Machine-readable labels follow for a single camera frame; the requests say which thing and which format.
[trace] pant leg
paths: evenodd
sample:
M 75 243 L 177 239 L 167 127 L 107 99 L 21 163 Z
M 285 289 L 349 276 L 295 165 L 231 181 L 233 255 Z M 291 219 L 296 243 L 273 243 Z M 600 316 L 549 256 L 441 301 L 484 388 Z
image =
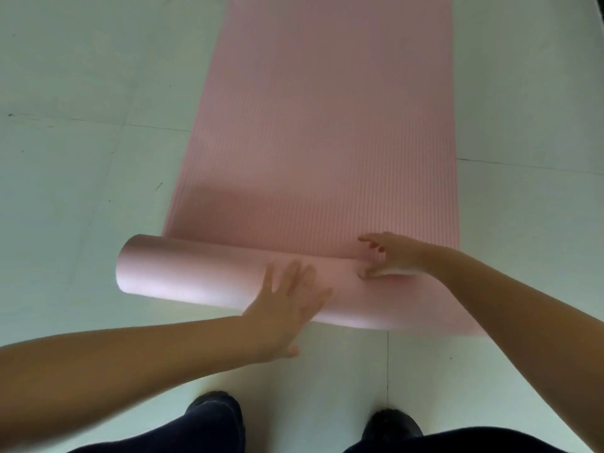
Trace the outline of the pant leg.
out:
M 383 445 L 361 440 L 344 453 L 564 453 L 535 437 L 502 428 L 465 428 Z
M 153 431 L 72 453 L 244 453 L 244 449 L 243 422 L 229 404 L 212 400 Z

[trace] left hand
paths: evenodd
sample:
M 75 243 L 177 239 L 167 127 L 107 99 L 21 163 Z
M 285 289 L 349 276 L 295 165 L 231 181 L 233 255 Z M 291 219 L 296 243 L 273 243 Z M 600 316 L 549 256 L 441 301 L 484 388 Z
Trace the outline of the left hand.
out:
M 258 342 L 261 362 L 298 356 L 299 348 L 292 342 L 333 297 L 333 289 L 316 289 L 315 268 L 303 267 L 300 261 L 293 261 L 285 268 L 273 292 L 274 269 L 272 263 L 266 266 L 260 294 L 243 313 L 254 341 Z

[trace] shoe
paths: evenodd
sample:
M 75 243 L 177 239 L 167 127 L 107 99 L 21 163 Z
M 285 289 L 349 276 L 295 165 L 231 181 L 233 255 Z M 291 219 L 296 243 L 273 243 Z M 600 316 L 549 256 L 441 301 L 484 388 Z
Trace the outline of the shoe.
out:
M 243 425 L 243 415 L 241 413 L 241 406 L 237 402 L 237 400 L 231 396 L 226 391 L 210 391 L 209 393 L 202 394 L 197 399 L 192 401 L 191 405 L 188 406 L 188 412 L 193 410 L 196 407 L 199 407 L 201 404 L 205 404 L 206 402 L 220 402 L 221 404 L 228 405 L 233 413 L 235 413 L 235 417 L 240 425 Z
M 422 430 L 408 414 L 394 408 L 375 412 L 363 430 L 362 440 L 397 443 L 422 437 Z

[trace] yoga mat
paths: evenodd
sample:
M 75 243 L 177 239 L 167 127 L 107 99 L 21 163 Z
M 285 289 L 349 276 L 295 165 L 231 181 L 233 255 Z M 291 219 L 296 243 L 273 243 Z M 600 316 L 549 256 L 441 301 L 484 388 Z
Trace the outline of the yoga mat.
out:
M 450 0 L 230 0 L 161 237 L 125 292 L 245 308 L 268 260 L 313 263 L 319 321 L 481 333 L 428 276 L 361 281 L 358 235 L 458 246 Z

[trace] floor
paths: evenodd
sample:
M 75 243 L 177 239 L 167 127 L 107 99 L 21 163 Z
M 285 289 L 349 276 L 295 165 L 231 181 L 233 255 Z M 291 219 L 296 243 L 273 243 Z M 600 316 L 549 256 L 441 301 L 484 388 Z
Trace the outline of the floor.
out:
M 161 230 L 225 3 L 0 0 L 0 345 L 229 313 L 114 281 L 124 241 Z M 595 0 L 454 0 L 454 20 L 463 250 L 604 319 Z M 342 451 L 384 404 L 427 433 L 506 426 L 588 451 L 488 339 L 313 324 L 300 344 L 43 450 L 141 433 L 222 387 L 250 451 Z

